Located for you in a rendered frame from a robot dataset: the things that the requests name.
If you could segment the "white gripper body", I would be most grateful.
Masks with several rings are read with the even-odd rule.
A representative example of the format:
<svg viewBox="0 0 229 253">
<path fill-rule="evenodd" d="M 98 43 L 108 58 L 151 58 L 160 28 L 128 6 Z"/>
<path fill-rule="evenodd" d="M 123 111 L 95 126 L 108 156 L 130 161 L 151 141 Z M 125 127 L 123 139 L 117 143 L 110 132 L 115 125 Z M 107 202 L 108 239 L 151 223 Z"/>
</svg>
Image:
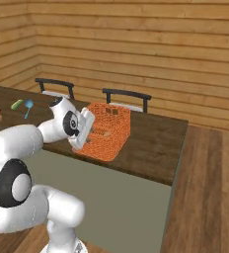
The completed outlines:
<svg viewBox="0 0 229 253">
<path fill-rule="evenodd" d="M 75 133 L 68 138 L 68 141 L 75 150 L 80 150 L 83 148 L 92 129 L 95 116 L 90 110 L 83 108 L 81 112 L 76 112 L 76 117 L 77 126 Z"/>
</svg>

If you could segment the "orange woven basket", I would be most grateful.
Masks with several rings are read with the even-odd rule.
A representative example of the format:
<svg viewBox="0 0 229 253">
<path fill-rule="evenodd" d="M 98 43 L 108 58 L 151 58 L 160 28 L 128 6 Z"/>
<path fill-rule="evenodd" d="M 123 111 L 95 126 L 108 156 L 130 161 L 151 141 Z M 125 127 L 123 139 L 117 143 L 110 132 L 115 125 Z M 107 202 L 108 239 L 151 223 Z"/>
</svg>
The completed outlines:
<svg viewBox="0 0 229 253">
<path fill-rule="evenodd" d="M 88 109 L 95 121 L 89 133 L 89 141 L 76 153 L 104 162 L 113 161 L 130 137 L 130 109 L 106 103 L 91 103 Z M 109 131 L 110 136 L 101 136 Z"/>
</svg>

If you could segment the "dark wood dining counter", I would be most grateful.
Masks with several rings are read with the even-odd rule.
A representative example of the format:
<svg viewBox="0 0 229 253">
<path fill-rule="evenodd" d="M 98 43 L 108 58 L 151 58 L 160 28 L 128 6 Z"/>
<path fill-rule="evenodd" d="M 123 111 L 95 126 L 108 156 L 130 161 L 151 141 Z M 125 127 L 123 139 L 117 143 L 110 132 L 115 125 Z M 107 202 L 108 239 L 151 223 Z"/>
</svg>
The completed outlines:
<svg viewBox="0 0 229 253">
<path fill-rule="evenodd" d="M 34 181 L 86 204 L 79 236 L 111 253 L 159 253 L 188 123 L 131 114 L 130 138 L 109 163 L 82 157 L 66 140 L 27 160 Z"/>
</svg>

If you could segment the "black chair with white seat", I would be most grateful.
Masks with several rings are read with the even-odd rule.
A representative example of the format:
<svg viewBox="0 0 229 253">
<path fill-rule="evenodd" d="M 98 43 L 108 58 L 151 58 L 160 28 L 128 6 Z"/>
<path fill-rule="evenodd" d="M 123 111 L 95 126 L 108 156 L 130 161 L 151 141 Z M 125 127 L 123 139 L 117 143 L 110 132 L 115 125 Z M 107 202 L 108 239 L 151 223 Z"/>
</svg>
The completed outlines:
<svg viewBox="0 0 229 253">
<path fill-rule="evenodd" d="M 73 87 L 74 84 L 66 81 L 56 80 L 56 79 L 47 79 L 47 78 L 36 78 L 35 82 L 38 83 L 40 87 L 40 91 L 44 95 L 53 96 L 53 97 L 64 97 L 66 99 L 74 99 Z M 53 85 L 60 85 L 64 86 L 68 89 L 68 94 L 58 93 L 47 91 L 44 89 L 45 84 L 53 84 Z"/>
<path fill-rule="evenodd" d="M 110 89 L 110 88 L 104 88 L 103 93 L 107 95 L 107 103 L 108 104 L 113 104 L 114 106 L 125 107 L 125 108 L 128 108 L 128 109 L 135 111 L 135 112 L 141 112 L 141 113 L 148 112 L 148 102 L 151 100 L 150 95 L 138 93 L 138 92 L 133 92 L 133 91 Z M 141 108 L 139 108 L 139 107 L 126 105 L 126 104 L 112 103 L 111 102 L 111 95 L 123 95 L 123 96 L 139 98 L 143 101 L 143 106 Z"/>
</svg>

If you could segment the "blue spoon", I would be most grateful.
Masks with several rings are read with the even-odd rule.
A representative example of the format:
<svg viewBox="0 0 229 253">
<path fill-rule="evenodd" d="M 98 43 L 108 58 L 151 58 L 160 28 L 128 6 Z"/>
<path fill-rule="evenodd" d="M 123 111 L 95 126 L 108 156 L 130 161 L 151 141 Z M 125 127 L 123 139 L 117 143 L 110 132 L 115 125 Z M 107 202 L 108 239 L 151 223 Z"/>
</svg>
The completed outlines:
<svg viewBox="0 0 229 253">
<path fill-rule="evenodd" d="M 31 99 L 28 99 L 25 101 L 25 107 L 28 109 L 26 114 L 25 114 L 25 118 L 28 117 L 30 109 L 34 106 L 34 102 Z"/>
</svg>

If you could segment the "green cucumber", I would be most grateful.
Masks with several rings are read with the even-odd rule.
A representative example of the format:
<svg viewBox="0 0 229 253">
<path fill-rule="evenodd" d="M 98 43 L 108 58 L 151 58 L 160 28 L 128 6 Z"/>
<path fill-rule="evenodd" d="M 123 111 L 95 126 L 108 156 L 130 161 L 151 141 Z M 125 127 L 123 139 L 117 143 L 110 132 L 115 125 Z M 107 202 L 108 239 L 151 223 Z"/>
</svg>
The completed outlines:
<svg viewBox="0 0 229 253">
<path fill-rule="evenodd" d="M 18 107 L 24 103 L 24 100 L 20 99 L 18 101 L 16 101 L 12 106 L 11 106 L 11 110 L 17 110 Z"/>
</svg>

